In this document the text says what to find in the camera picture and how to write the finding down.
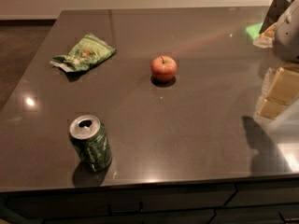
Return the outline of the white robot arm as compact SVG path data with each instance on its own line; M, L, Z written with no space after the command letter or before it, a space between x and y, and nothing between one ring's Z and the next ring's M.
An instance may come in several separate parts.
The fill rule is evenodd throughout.
M257 113L267 119L278 117L299 94L299 0L254 41L255 45L272 45L278 68L269 68L263 80Z

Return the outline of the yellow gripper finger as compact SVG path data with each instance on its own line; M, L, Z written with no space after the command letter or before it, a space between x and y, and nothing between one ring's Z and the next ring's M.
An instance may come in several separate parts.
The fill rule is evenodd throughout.
M280 67L273 78L267 97L281 104L289 104L299 94L299 68Z
M257 108L258 114L268 119L275 119L285 109L285 105L268 99L262 99Z

